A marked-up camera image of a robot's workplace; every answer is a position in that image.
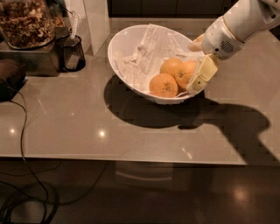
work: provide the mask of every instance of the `bowl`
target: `bowl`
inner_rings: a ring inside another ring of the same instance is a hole
[[[117,63],[114,60],[115,53],[121,52],[122,55],[125,56],[131,56],[135,49],[139,46],[141,41],[144,38],[144,35],[147,31],[148,24],[140,24],[140,25],[134,25],[131,27],[128,27],[126,29],[123,29],[119,31],[109,42],[108,45],[108,61],[113,68],[115,74],[120,78],[120,80],[131,90],[133,90],[138,95],[141,95],[142,97],[155,102],[157,104],[180,104],[181,102],[184,102],[185,100],[194,97],[195,94],[183,94],[183,96],[178,96],[174,98],[164,98],[164,97],[158,97],[152,94],[149,94],[149,85],[147,85],[147,91],[141,91],[139,88],[134,87],[133,84],[129,83],[126,78],[121,74],[121,72],[118,69]],[[178,42],[181,49],[185,52],[190,52],[190,50],[187,48],[188,44],[192,41],[182,35],[179,32],[169,30],[169,33],[172,34],[172,36],[175,38],[175,40]]]

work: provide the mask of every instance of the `robotic hand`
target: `robotic hand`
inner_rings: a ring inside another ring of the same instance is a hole
[[[190,45],[206,55],[186,90],[195,94],[205,88],[218,71],[218,61],[240,51],[256,33],[280,25],[279,0],[240,0]]]

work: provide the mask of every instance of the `countertop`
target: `countertop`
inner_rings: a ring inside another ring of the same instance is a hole
[[[27,77],[27,158],[279,165],[280,42],[268,31],[220,63],[205,91],[157,105],[127,89],[106,43],[77,73]],[[17,94],[14,102],[23,103]],[[18,158],[24,111],[0,103],[0,157]]]

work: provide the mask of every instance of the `orange fruit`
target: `orange fruit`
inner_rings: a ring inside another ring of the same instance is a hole
[[[179,66],[178,71],[175,74],[175,80],[181,88],[186,89],[186,85],[193,76],[195,66],[195,60],[185,61]]]
[[[159,73],[150,80],[150,94],[165,98],[172,98],[177,95],[178,84],[168,73]]]
[[[176,58],[167,59],[160,67],[159,72],[161,74],[170,74],[175,77],[175,74],[179,71],[179,66],[183,63],[182,60]]]

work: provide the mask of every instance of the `black cup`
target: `black cup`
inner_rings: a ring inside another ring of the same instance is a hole
[[[81,46],[81,38],[75,36],[75,42],[72,45],[65,45],[70,35],[57,38],[55,44],[59,51],[59,64],[64,72],[80,71],[85,65],[86,60]]]

